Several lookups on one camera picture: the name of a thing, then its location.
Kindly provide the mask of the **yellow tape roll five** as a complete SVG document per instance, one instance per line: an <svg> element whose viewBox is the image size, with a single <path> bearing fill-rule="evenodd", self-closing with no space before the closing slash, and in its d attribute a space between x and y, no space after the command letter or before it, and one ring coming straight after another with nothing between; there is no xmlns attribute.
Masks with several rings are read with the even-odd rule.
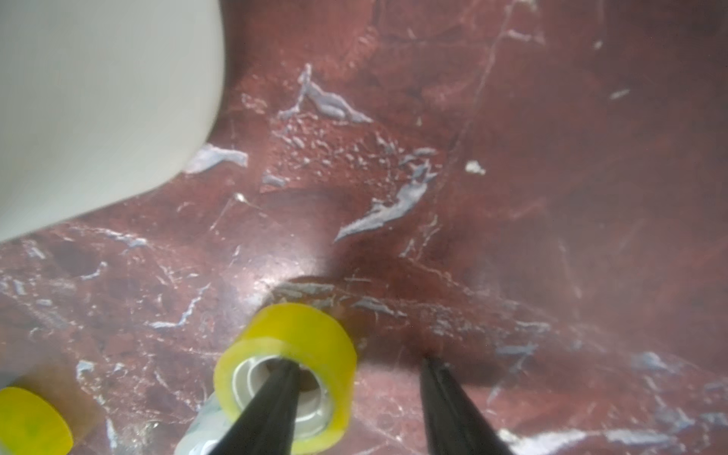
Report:
<svg viewBox="0 0 728 455"><path fill-rule="evenodd" d="M316 388L299 399L292 452L314 454L339 443L351 417L358 362L341 324L302 303L259 311L214 370L214 390L229 420L235 421L263 388L275 360L293 361L316 380Z"/></svg>

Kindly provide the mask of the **white plastic storage box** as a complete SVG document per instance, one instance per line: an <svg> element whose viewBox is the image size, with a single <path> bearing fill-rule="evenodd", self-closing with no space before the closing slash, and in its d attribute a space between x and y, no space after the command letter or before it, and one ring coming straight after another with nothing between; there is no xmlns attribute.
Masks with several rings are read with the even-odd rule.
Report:
<svg viewBox="0 0 728 455"><path fill-rule="evenodd" d="M217 1L1 5L1 237L146 193L179 174L218 116Z"/></svg>

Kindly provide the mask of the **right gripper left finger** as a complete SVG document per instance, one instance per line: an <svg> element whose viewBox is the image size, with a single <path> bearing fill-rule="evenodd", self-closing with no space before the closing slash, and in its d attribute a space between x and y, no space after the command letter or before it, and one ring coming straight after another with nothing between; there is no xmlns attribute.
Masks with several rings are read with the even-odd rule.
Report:
<svg viewBox="0 0 728 455"><path fill-rule="evenodd" d="M283 360L211 455L292 453L301 369Z"/></svg>

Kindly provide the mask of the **clear white tape roll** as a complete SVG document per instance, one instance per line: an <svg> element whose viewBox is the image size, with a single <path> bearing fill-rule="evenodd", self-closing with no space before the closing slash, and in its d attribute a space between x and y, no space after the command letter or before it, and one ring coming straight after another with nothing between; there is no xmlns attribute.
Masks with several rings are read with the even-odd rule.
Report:
<svg viewBox="0 0 728 455"><path fill-rule="evenodd" d="M177 444L174 455L208 455L212 453L231 426L231 420L223 411L217 394L213 392Z"/></svg>

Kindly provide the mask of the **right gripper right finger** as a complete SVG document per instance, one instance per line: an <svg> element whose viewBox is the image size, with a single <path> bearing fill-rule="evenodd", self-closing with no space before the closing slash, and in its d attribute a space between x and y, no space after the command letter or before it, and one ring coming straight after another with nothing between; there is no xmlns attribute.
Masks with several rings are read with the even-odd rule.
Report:
<svg viewBox="0 0 728 455"><path fill-rule="evenodd" d="M511 455L510 447L435 356L422 361L420 397L430 454Z"/></svg>

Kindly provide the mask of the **yellow tape roll four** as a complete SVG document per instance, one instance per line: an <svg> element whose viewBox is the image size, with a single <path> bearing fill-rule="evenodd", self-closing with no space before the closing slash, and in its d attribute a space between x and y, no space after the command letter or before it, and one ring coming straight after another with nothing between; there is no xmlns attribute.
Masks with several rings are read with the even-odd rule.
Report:
<svg viewBox="0 0 728 455"><path fill-rule="evenodd" d="M17 387L1 390L1 453L67 455L74 437L64 417L41 396Z"/></svg>

